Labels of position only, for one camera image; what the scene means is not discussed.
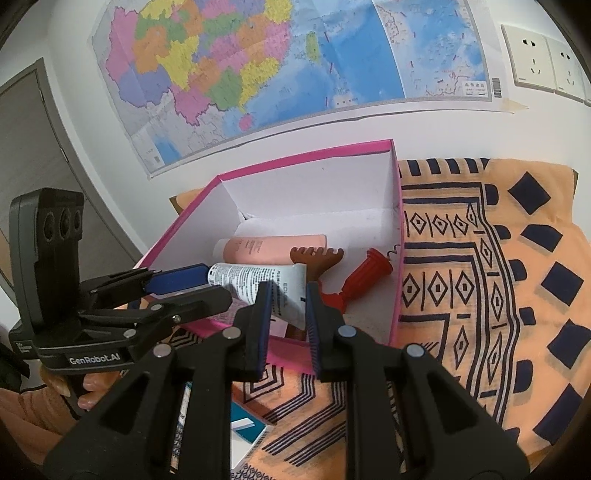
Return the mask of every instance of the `hand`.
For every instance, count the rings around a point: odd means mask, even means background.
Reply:
[[[82,385],[89,393],[78,399],[78,406],[84,410],[90,410],[120,378],[120,372],[86,374]]]
[[[70,388],[67,380],[60,376],[52,374],[44,365],[39,369],[41,379],[48,387],[53,388],[63,397],[70,396]],[[90,410],[97,402],[105,396],[109,389],[120,379],[120,372],[104,372],[98,374],[86,374],[83,386],[89,393],[82,395],[78,399],[78,406],[84,410]]]

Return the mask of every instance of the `pink box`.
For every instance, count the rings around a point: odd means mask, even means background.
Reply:
[[[138,264],[158,270],[212,264],[217,241],[232,236],[325,234],[344,259],[325,273],[323,291],[340,291],[369,248],[389,251],[394,272],[349,304],[345,320],[392,344],[400,315],[404,236],[402,190],[394,143],[367,142],[318,150],[217,176]],[[214,318],[185,328],[208,336],[227,326]],[[307,343],[282,338],[272,322],[267,361],[313,373]]]

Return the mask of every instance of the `gray door frame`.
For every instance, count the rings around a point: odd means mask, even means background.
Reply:
[[[49,119],[49,123],[51,125],[51,129],[53,130],[53,134],[56,138],[56,141],[59,147],[61,148],[61,151],[64,155],[64,159],[68,167],[70,168],[72,174],[76,178],[76,181],[80,185],[82,192],[84,192],[87,201],[95,208],[96,213],[103,220],[106,227],[115,237],[115,239],[119,242],[121,247],[127,252],[127,254],[134,261],[139,261],[139,259],[142,257],[142,254],[135,246],[135,244],[131,241],[131,239],[127,236],[127,233],[125,233],[125,231],[121,228],[119,222],[117,222],[115,217],[113,217],[111,211],[108,209],[100,194],[96,191],[95,186],[86,174],[86,170],[82,166],[82,163],[80,163],[80,159],[76,154],[76,150],[74,150],[74,146],[72,146],[72,143],[70,142],[70,138],[68,137],[66,129],[61,122],[61,117],[57,110],[56,103],[51,92],[51,86],[49,85],[49,78],[47,77],[47,71],[45,68],[45,62],[43,61],[43,58],[38,59],[35,63],[28,66],[20,73],[16,74],[4,85],[0,86],[0,96],[7,92],[13,85],[19,82],[22,78],[32,73],[34,73],[37,78],[37,84],[39,85],[41,101],[43,102],[43,105],[45,107],[47,118]],[[5,285],[3,285],[3,283],[4,282],[0,280],[0,286],[2,286],[4,290],[6,290]],[[7,294],[14,301],[14,292],[7,292]]]

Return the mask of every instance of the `wall socket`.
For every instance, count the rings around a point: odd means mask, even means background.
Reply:
[[[584,102],[585,89],[579,61],[566,43],[546,38],[556,78],[556,93]]]
[[[515,84],[554,92],[554,69],[546,39],[539,33],[502,25]]]
[[[583,87],[585,88],[585,103],[591,106],[591,80],[589,80],[582,67],[581,76],[583,77]]]

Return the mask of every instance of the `white wall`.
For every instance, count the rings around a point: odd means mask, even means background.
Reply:
[[[80,160],[114,216],[145,251],[176,217],[168,198],[204,186],[218,173],[305,150],[393,138],[399,158],[514,157],[567,164],[580,173],[574,219],[591,238],[591,108],[552,93],[508,85],[511,100],[528,107],[514,115],[493,112],[417,112],[357,122],[322,125],[259,140],[148,180],[109,103],[89,36],[108,0],[44,0],[53,6],[47,38],[35,31],[31,10],[0,54],[0,83],[35,55],[48,58],[50,83],[63,122]],[[510,23],[562,40],[535,0],[489,0],[500,23]],[[504,48],[505,64],[510,63]]]

